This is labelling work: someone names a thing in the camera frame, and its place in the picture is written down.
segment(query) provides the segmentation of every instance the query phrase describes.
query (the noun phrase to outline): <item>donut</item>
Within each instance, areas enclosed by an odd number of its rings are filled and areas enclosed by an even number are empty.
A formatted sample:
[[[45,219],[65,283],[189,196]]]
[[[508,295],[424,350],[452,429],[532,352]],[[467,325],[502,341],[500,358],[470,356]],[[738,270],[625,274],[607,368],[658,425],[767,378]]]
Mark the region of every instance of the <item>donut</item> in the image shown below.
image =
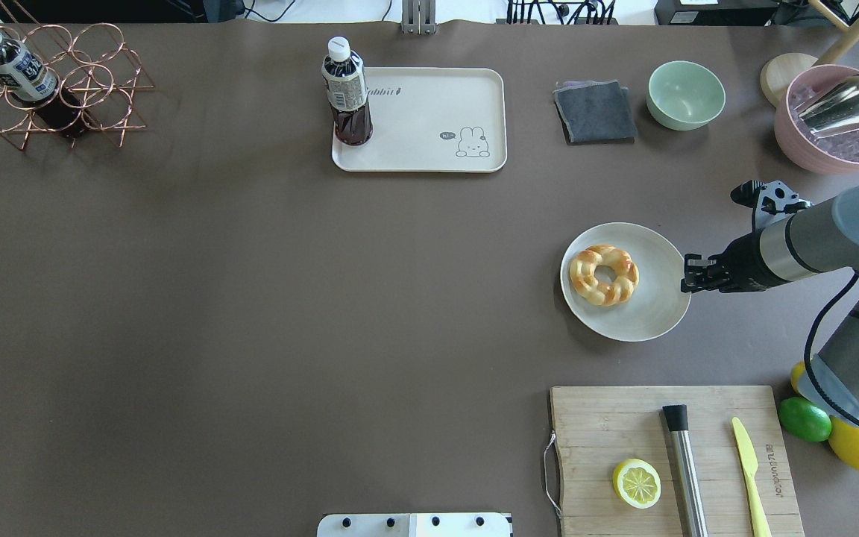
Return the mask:
[[[611,284],[596,278],[597,266],[614,271]],[[638,285],[638,266],[632,256],[613,245],[594,245],[580,251],[569,264],[569,279],[582,298],[594,306],[614,306],[627,302]]]

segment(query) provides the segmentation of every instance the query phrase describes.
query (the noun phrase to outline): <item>brown table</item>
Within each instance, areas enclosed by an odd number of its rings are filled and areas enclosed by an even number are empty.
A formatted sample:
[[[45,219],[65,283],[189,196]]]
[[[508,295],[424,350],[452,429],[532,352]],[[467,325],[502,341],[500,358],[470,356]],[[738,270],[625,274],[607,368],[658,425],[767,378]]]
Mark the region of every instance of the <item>brown table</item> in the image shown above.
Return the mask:
[[[0,140],[0,535],[298,536],[324,513],[433,510],[510,511],[516,535],[552,535],[549,387],[786,395],[811,319],[848,278],[699,293],[645,343],[586,329],[558,286],[562,252],[593,225],[635,222],[715,254],[749,231],[729,200],[742,181],[812,201],[859,183],[788,162],[757,83],[768,58],[819,54],[834,31],[125,34],[160,88],[139,101],[148,132],[120,150]],[[338,170],[319,74],[335,34],[369,65],[500,72],[506,166]],[[707,128],[669,132],[645,111],[648,74],[672,59],[725,83]],[[859,45],[845,62],[859,65]],[[634,143],[566,146],[551,89],[586,78],[631,89]],[[859,473],[825,445],[788,435],[787,449],[808,535],[859,535]]]

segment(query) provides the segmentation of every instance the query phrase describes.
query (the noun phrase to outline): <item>gray cloth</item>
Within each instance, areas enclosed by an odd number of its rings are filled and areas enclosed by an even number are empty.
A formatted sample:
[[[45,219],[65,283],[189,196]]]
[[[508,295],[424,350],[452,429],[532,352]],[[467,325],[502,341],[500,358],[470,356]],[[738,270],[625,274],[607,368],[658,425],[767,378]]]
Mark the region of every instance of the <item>gray cloth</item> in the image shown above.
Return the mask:
[[[565,82],[553,92],[569,143],[634,139],[628,88],[609,82]]]

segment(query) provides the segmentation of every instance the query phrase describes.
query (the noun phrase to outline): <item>copper wire rack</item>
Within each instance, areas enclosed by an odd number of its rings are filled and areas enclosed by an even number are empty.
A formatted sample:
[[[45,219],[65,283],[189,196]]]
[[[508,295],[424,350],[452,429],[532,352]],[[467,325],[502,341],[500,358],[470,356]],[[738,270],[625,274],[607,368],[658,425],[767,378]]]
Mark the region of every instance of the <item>copper wire rack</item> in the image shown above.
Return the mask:
[[[13,22],[16,18],[0,0],[0,7]],[[125,42],[122,29],[114,24],[91,24],[73,34],[57,24],[40,24],[18,2],[21,10],[34,21],[30,30],[17,30],[18,25],[0,26],[8,37],[20,40],[34,52],[58,80],[58,89],[46,102],[28,107],[17,101],[0,84],[0,137],[20,151],[26,150],[31,137],[54,134],[84,122],[89,131],[102,133],[113,144],[122,147],[129,132],[146,129],[134,99],[137,92],[154,89],[154,81],[141,63],[141,57]],[[78,102],[69,102],[63,90]],[[35,110],[52,99],[78,110],[68,125],[44,125]],[[75,147],[75,140],[69,146]]]

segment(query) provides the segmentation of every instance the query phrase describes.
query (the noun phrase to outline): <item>green bowl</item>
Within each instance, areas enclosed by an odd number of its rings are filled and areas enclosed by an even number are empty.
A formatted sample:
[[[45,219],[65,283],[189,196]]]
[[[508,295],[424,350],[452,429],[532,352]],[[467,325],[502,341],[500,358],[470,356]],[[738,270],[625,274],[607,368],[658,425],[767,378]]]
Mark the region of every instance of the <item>green bowl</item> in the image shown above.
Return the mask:
[[[652,72],[645,101],[657,122],[676,131],[690,131],[725,109],[725,86],[699,64],[669,61]]]

